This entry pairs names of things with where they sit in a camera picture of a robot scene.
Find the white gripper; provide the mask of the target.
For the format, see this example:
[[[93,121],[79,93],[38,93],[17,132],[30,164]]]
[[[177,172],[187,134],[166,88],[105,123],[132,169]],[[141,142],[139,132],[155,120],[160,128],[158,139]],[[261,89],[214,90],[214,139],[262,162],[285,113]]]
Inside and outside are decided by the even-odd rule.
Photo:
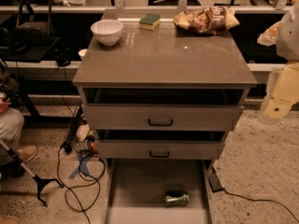
[[[257,43],[272,46],[277,43],[279,21],[259,35]],[[299,63],[288,62],[283,68],[275,68],[269,76],[269,97],[261,105],[259,121],[263,124],[279,123],[299,101]]]

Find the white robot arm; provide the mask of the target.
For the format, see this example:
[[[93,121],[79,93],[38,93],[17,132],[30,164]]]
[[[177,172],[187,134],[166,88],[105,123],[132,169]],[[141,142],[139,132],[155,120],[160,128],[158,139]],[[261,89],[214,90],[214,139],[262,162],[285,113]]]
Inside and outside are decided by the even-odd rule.
[[[260,122],[273,125],[299,102],[299,2],[257,39],[264,46],[275,45],[277,55],[287,63],[274,68],[268,77]]]

